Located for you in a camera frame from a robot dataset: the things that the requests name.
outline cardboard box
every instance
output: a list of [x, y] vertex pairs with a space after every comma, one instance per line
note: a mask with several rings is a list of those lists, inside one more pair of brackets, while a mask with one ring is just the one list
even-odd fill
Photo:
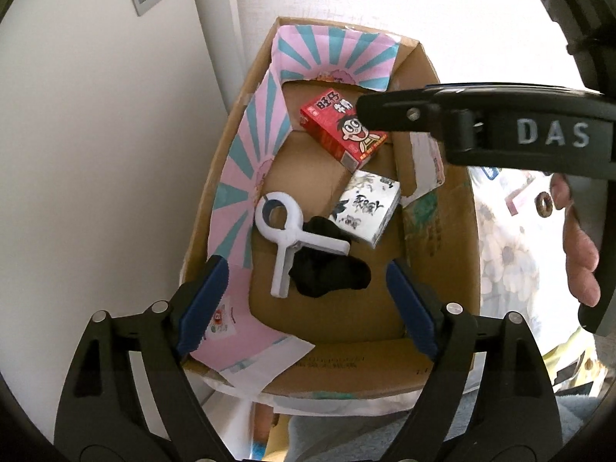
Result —
[[300, 108], [300, 125], [349, 172], [364, 166], [387, 139], [385, 132], [368, 131], [355, 105], [334, 89]]
[[[233, 105], [212, 161], [182, 280], [194, 279], [206, 261], [214, 194], [227, 153], [247, 100], [269, 66], [276, 30], [287, 24], [326, 24], [343, 29], [349, 26], [297, 18], [278, 18], [274, 23]], [[350, 27], [375, 32], [361, 26]], [[438, 82], [421, 44], [402, 38], [389, 90], [420, 88]], [[300, 107], [330, 87], [330, 83], [314, 80], [284, 84], [293, 131], [277, 154], [261, 190], [261, 194], [291, 193], [306, 219], [314, 215], [327, 217], [351, 176], [300, 125]], [[352, 103], [365, 92], [355, 85], [337, 84], [336, 89]], [[411, 155], [409, 135], [390, 134], [364, 169], [399, 181], [402, 194], [408, 196], [415, 189]], [[472, 189], [465, 168], [446, 165], [445, 172], [445, 184], [429, 193], [428, 200], [418, 200], [404, 213], [396, 210], [376, 249], [362, 243], [352, 245], [350, 254], [368, 262], [372, 270], [372, 282], [366, 290], [342, 290], [311, 299], [301, 296], [292, 285], [288, 298], [273, 298], [269, 291], [276, 245], [253, 230], [254, 268], [249, 298], [252, 314], [272, 328], [315, 344], [313, 351], [276, 377], [264, 392], [288, 397], [321, 392], [332, 397], [344, 394], [375, 398], [423, 386], [431, 362], [404, 336], [404, 325], [387, 292], [385, 268], [395, 257], [407, 256], [418, 278], [431, 284], [444, 302], [455, 301], [473, 313], [479, 311], [479, 253]], [[187, 368], [208, 372], [198, 362], [187, 363]]]

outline screw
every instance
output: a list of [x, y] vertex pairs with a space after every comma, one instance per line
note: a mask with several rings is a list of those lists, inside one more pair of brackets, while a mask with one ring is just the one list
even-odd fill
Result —
[[461, 314], [463, 310], [464, 309], [462, 309], [462, 306], [458, 304], [457, 302], [450, 302], [449, 304], [447, 304], [448, 313]]
[[516, 325], [519, 325], [520, 323], [524, 321], [524, 318], [522, 317], [520, 313], [511, 312], [509, 313], [509, 321], [511, 323], [515, 323]]
[[407, 118], [411, 121], [417, 121], [421, 116], [421, 111], [417, 107], [411, 107], [407, 111]]
[[92, 321], [94, 323], [100, 323], [106, 317], [107, 317], [106, 311], [96, 311], [96, 313], [92, 315]]
[[150, 306], [150, 309], [152, 309], [153, 313], [160, 314], [160, 313], [164, 313], [165, 311], [167, 311], [168, 307], [169, 307], [169, 304], [167, 303], [167, 301], [158, 301], [158, 302], [154, 302], [154, 304]]

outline red snack box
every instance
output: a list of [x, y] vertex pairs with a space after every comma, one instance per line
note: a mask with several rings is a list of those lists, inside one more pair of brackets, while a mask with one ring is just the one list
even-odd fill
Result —
[[387, 138], [386, 132], [369, 132], [355, 106], [334, 89], [300, 108], [300, 124], [349, 172], [367, 163]]

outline white paper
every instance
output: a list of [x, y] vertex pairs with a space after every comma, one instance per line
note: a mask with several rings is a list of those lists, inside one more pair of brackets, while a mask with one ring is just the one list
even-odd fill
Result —
[[219, 373], [235, 387], [250, 394], [258, 394], [277, 375], [293, 366], [298, 356], [308, 354], [313, 348], [310, 342], [288, 336]]
[[[475, 357], [475, 366], [469, 373], [464, 393], [479, 387], [479, 380], [484, 368], [485, 355]], [[207, 385], [228, 394], [255, 403], [269, 405], [274, 413], [284, 415], [304, 415], [307, 417], [377, 417], [389, 413], [411, 410], [421, 395], [421, 389], [385, 396], [382, 398], [359, 399], [352, 395], [335, 394], [327, 392], [306, 392], [295, 397], [279, 396], [268, 393], [250, 393], [243, 389], [224, 384], [219, 379], [206, 375], [203, 380]], [[339, 396], [341, 399], [326, 398], [325, 396]]]
[[413, 145], [413, 164], [415, 165], [415, 182], [417, 189], [410, 196], [403, 196], [400, 204], [403, 208], [428, 194], [445, 182], [443, 162], [440, 157], [439, 144], [426, 132], [410, 132]]

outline person's hand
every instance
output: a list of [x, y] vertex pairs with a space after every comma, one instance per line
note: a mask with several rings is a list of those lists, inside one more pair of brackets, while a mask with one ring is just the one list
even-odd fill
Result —
[[569, 185], [561, 174], [554, 174], [550, 183], [552, 199], [557, 210], [565, 208], [565, 226], [562, 232], [562, 247], [567, 256], [566, 270], [569, 291], [582, 304], [594, 307], [599, 302], [601, 291], [593, 272], [599, 263], [599, 251], [581, 230], [575, 216], [574, 202]]

